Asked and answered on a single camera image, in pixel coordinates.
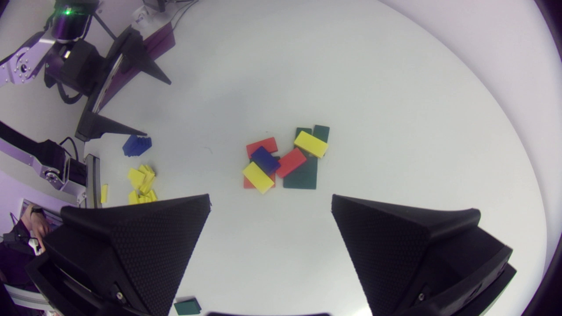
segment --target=dark green block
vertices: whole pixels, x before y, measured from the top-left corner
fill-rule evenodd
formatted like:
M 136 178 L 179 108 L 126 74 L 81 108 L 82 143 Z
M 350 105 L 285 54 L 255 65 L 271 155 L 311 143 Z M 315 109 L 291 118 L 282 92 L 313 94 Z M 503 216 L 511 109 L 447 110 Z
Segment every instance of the dark green block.
M 174 307 L 178 315 L 197 315 L 201 313 L 201 306 L 199 306 L 197 299 L 175 303 Z
M 316 173 L 303 173 L 293 171 L 283 178 L 283 187 L 286 189 L 316 189 Z
M 327 143 L 329 133 L 330 133 L 330 127 L 322 126 L 322 125 L 314 125 L 314 132 L 312 133 L 312 136 Z
M 301 131 L 305 131 L 306 133 L 312 135 L 312 129 L 311 128 L 306 128 L 306 127 L 297 127 L 297 133 L 294 135 L 295 138 L 297 138 L 297 136 L 301 133 Z
M 314 174 L 318 173 L 318 158 L 314 156 L 306 157 L 305 163 L 298 166 L 298 168 L 295 169 L 293 172 L 314 173 Z

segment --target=foam block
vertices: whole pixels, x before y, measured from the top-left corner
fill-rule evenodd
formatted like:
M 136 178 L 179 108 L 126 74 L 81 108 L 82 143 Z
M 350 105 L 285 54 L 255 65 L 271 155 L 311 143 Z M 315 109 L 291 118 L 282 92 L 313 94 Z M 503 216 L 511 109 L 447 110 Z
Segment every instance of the foam block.
M 261 194 L 264 194 L 271 188 L 274 182 L 265 174 L 255 162 L 251 162 L 242 173 L 256 187 Z
M 158 198 L 156 197 L 156 193 L 154 193 L 154 190 L 150 190 L 148 196 L 150 197 L 152 202 L 158 201 Z
M 265 148 L 268 152 L 277 151 L 277 143 L 274 137 L 264 139 L 263 141 L 255 142 L 246 146 L 246 152 L 248 152 L 248 158 L 252 157 L 252 154 L 260 147 Z
M 279 161 L 279 159 L 281 159 L 281 157 L 279 157 L 279 156 L 273 156 L 273 158 L 275 158 L 277 161 Z M 273 189 L 276 185 L 275 173 L 272 173 L 271 175 L 269 175 L 269 178 L 273 181 L 273 186 L 271 187 Z M 244 177 L 244 189 L 255 189 L 255 188 L 256 187 L 253 186 L 253 184 L 250 182 L 250 180 L 248 180 L 248 178 Z
M 306 156 L 303 155 L 300 149 L 295 148 L 279 160 L 281 167 L 277 169 L 276 173 L 280 178 L 284 178 L 305 162 Z
M 314 125 L 314 131 L 312 133 L 312 136 L 327 143 L 329 134 L 330 134 L 330 127 L 322 126 L 322 125 Z
M 138 189 L 143 184 L 145 175 L 138 170 L 130 168 L 127 178 L 131 181 L 131 186 L 133 186 L 133 189 Z
M 199 302 L 195 298 L 175 303 L 174 307 L 178 315 L 196 315 L 201 313 L 201 306 L 199 306 Z
M 283 178 L 283 187 L 288 189 L 316 189 L 318 158 L 307 157 L 306 162 Z
M 272 189 L 275 187 L 275 173 L 272 173 L 269 178 L 273 181 Z M 256 187 L 248 180 L 248 178 L 244 177 L 244 189 L 255 189 Z
M 328 149 L 327 143 L 304 131 L 299 133 L 297 139 L 294 140 L 294 144 L 318 158 L 322 158 Z
M 137 191 L 133 191 L 129 193 L 129 205 L 139 204 L 139 196 L 137 195 Z
M 283 187 L 287 189 L 316 189 L 316 173 L 297 172 L 295 170 L 283 178 Z
M 139 191 L 141 194 L 146 195 L 152 189 L 152 182 L 154 182 L 154 177 L 152 177 L 148 181 L 144 181 L 144 183 L 139 187 Z
M 107 184 L 102 185 L 101 198 L 99 199 L 99 202 L 107 203 Z
M 127 157 L 140 156 L 150 147 L 152 147 L 152 139 L 150 137 L 131 135 L 123 145 L 123 154 Z
M 275 159 L 275 157 L 273 157 L 263 146 L 253 152 L 252 160 L 267 175 L 275 173 L 275 171 L 281 167 L 277 159 Z

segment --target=small green block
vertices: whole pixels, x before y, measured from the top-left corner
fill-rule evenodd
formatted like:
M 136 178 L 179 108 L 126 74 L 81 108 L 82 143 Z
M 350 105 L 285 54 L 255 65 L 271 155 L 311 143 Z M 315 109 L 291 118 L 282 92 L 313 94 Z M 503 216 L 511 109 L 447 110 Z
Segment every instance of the small green block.
M 201 306 L 199 306 L 197 299 L 175 303 L 174 307 L 178 315 L 197 315 L 201 313 Z
M 330 127 L 322 126 L 322 125 L 314 125 L 314 132 L 312 133 L 312 136 L 327 143 L 329 133 L 330 133 Z

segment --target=purple panel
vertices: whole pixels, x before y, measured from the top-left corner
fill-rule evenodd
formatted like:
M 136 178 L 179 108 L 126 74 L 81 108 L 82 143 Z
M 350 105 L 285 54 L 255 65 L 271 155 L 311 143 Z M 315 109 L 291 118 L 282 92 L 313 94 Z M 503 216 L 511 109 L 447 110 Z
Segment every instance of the purple panel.
M 148 51 L 148 55 L 153 60 L 156 60 L 175 46 L 172 24 L 168 23 L 164 25 L 160 30 L 154 32 L 154 34 L 145 39 L 143 43 Z M 111 98 L 115 96 L 117 92 L 129 83 L 129 81 L 131 81 L 131 79 L 133 79 L 138 73 L 140 73 L 140 70 L 136 67 L 132 67 L 127 72 L 122 72 L 121 69 L 119 69 L 111 79 L 111 83 L 107 87 L 103 100 L 99 104 L 99 109 L 101 110 L 109 102 L 109 100 L 111 100 Z

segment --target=stack of blue blocks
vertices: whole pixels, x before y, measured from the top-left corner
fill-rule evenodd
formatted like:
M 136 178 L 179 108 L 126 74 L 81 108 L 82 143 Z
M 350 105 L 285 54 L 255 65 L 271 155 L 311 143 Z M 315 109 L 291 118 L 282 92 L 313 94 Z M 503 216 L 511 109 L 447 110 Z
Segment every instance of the stack of blue blocks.
M 152 147 L 152 140 L 150 137 L 131 135 L 123 145 L 123 153 L 127 157 L 140 156 L 150 147 Z

